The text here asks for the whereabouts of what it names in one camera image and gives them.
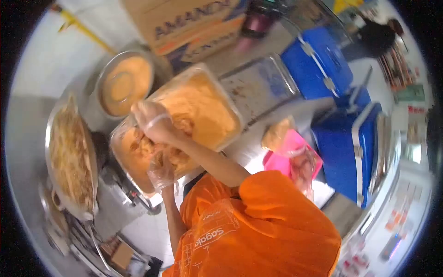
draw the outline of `orange t-shirt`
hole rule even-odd
[[[256,173],[239,188],[206,174],[180,214],[188,231],[163,277],[326,277],[340,253],[332,222],[278,171]]]

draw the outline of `person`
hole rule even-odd
[[[208,172],[180,210],[173,181],[162,183],[175,257],[163,277],[332,274],[340,235],[289,178],[278,171],[251,175],[175,128],[161,104],[135,104],[132,113],[153,142],[182,150]],[[157,182],[159,176],[171,179],[163,174],[151,179]]]
[[[392,48],[396,34],[402,36],[404,31],[398,20],[389,19],[385,25],[366,18],[361,11],[356,13],[364,20],[365,26],[348,29],[354,33],[354,42],[342,48],[346,61],[351,62],[363,58],[379,58]]]

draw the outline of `pink container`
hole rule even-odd
[[[299,133],[292,129],[288,130],[284,137],[280,152],[285,153],[289,151],[297,151],[302,149],[304,146],[308,147],[317,156],[317,163],[315,165],[314,172],[312,173],[312,180],[314,180],[323,166],[323,161]],[[278,170],[283,175],[289,178],[291,177],[291,165],[289,163],[289,158],[281,156],[272,151],[268,151],[266,156],[264,156],[263,166],[265,170]]]

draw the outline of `blue cooler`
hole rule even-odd
[[[365,86],[358,86],[350,88],[349,94],[340,98],[334,98],[337,107],[349,108],[356,105],[360,108],[366,107],[371,102],[368,88]]]
[[[379,103],[333,109],[312,126],[328,185],[361,208],[371,201],[373,165],[377,164]]]
[[[300,34],[280,57],[306,99],[340,97],[353,79],[342,52],[324,27]]]

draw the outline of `yellow pole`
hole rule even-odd
[[[111,55],[114,56],[117,54],[110,46],[108,46],[105,42],[103,42],[100,38],[98,38],[93,32],[91,32],[86,26],[84,26],[74,15],[72,15],[69,11],[63,9],[60,5],[53,4],[51,10],[58,12],[64,19],[66,19],[66,23],[64,23],[60,27],[60,29],[58,30],[59,32],[67,29],[71,25],[75,25],[80,32],[88,36],[91,40],[93,40],[103,49],[108,51]]]

